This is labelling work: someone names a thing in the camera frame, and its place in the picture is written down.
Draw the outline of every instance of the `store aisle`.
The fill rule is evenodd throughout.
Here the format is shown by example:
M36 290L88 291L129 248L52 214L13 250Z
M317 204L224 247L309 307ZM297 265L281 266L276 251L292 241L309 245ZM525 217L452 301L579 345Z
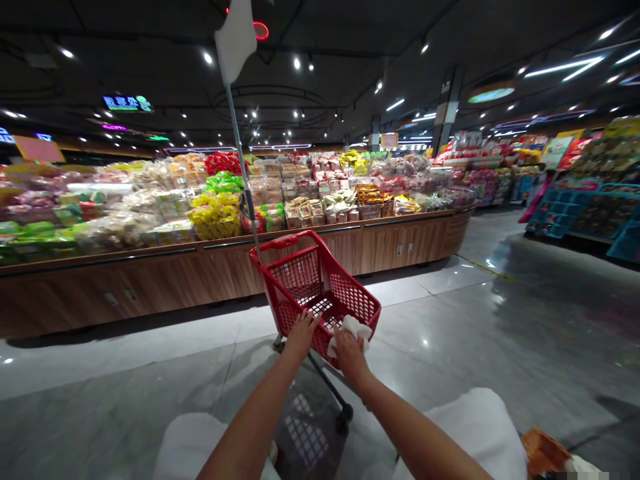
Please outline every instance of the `store aisle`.
M520 214L472 218L459 257L362 279L383 303L371 369L420 410L492 388L520 432L536 426L605 470L636 469L640 273L523 238ZM276 355L262 299L123 328L0 347L6 478L148 479L171 420L206 411L228 422ZM355 408L346 439L328 390L300 370L277 434L284 477L309 460L291 434L304 426L318 477L388 478L393 446L336 384Z

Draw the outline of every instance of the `red plastic basket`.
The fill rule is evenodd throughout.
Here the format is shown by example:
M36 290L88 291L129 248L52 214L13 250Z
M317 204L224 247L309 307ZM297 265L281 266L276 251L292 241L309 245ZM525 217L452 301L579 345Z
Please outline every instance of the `red plastic basket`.
M304 309L322 315L311 347L331 366L339 368L336 360L327 356L333 336L331 328L340 326L345 315L351 315L370 327L373 336L380 317L380 302L342 268L314 231L277 238L260 246L260 252L282 250L303 237L311 238L315 245L268 265L260 264L255 248L249 256L262 275L278 333L287 337Z

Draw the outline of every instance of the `wooden cabinet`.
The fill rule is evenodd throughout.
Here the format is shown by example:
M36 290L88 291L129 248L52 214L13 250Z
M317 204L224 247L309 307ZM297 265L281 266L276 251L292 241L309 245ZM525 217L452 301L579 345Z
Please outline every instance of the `wooden cabinet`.
M458 252L471 212L435 212L316 230L351 275ZM293 232L282 232L286 235ZM268 241L278 234L260 234ZM265 252L272 263L313 244ZM0 337L20 338L262 293L250 237L0 268Z
M362 232L360 273L390 270L406 265L407 227L403 223L366 226Z
M350 275L362 273L362 228L322 233L330 252Z

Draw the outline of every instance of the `white flag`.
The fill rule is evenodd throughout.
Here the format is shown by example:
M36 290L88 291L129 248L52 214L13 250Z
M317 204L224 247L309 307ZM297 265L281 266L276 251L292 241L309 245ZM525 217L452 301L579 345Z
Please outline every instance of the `white flag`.
M258 45L253 28L251 0L233 0L224 25L214 37L222 81L225 85L230 85L236 81L245 61Z

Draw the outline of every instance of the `blue display rack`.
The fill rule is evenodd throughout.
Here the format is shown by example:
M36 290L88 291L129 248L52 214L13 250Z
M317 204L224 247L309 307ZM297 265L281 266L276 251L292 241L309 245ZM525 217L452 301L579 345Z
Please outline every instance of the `blue display rack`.
M598 185L594 179L585 179L583 184L575 179L570 182L575 189L566 188L567 180L549 189L527 224L527 230L556 239L576 233L613 242L608 255L640 263L640 186ZM582 186L592 191L581 190Z

